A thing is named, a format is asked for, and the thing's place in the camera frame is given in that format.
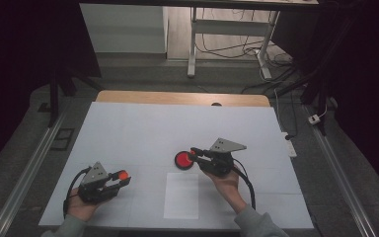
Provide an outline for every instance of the human hand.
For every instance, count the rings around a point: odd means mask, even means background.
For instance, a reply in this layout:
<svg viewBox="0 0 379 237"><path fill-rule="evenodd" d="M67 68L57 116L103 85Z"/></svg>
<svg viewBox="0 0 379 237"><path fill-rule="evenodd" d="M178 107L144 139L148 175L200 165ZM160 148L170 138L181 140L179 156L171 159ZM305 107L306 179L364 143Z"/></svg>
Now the human hand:
<svg viewBox="0 0 379 237"><path fill-rule="evenodd" d="M67 213L79 218L83 221L88 221L94 215L95 210L104 202L93 204L86 203L78 196L78 188L73 189L70 193L69 207Z"/></svg>
<svg viewBox="0 0 379 237"><path fill-rule="evenodd" d="M245 208L246 203L242 199L238 190L238 174L236 174L234 171L231 171L224 177L217 177L210 173L204 171L202 172L212 180L217 191L227 200L227 202L229 202L237 214Z"/></svg>

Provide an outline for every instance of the white paper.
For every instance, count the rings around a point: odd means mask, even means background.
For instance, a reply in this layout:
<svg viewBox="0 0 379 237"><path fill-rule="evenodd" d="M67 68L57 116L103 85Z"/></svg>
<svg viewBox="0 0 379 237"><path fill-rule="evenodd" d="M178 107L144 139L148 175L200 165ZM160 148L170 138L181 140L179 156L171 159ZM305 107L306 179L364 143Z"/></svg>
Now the white paper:
<svg viewBox="0 0 379 237"><path fill-rule="evenodd" d="M198 219L198 174L168 173L164 218Z"/></svg>

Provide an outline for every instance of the orange tip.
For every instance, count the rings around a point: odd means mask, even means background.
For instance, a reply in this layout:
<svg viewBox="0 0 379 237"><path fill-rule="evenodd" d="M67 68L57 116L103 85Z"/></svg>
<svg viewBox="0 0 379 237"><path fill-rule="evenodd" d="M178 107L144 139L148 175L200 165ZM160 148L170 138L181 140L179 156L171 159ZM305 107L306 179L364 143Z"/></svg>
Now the orange tip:
<svg viewBox="0 0 379 237"><path fill-rule="evenodd" d="M127 174L127 172L126 172L126 171L120 171L120 172L118 173L118 178L119 178L120 180L125 180L125 179L127 179L127 178L128 178L128 174Z"/></svg>

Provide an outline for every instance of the sleeve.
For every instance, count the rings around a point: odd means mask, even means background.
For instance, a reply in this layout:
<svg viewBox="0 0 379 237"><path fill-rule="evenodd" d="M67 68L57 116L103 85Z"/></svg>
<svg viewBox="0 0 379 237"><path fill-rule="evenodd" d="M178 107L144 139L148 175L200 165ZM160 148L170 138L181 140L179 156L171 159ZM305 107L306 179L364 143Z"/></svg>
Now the sleeve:
<svg viewBox="0 0 379 237"><path fill-rule="evenodd" d="M235 222L241 228L242 237L288 237L272 222L268 213L261 215L250 205L236 216Z"/></svg>
<svg viewBox="0 0 379 237"><path fill-rule="evenodd" d="M50 230L41 234L41 237L73 237L80 236L84 231L86 222L67 214L63 223L56 232Z"/></svg>

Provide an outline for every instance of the red circular disk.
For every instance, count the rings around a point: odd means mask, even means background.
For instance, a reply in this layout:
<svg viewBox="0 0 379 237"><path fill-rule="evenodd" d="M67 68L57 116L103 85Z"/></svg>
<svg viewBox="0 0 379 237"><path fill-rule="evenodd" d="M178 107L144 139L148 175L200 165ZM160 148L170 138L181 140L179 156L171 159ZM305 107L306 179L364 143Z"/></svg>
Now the red circular disk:
<svg viewBox="0 0 379 237"><path fill-rule="evenodd" d="M190 160L186 151L181 151L175 156L175 165L181 170L187 170L192 167L193 161Z"/></svg>
<svg viewBox="0 0 379 237"><path fill-rule="evenodd" d="M125 180L125 179L128 178L128 173L127 173L126 171L120 171L120 172L118 173L118 178L119 178L120 180Z"/></svg>

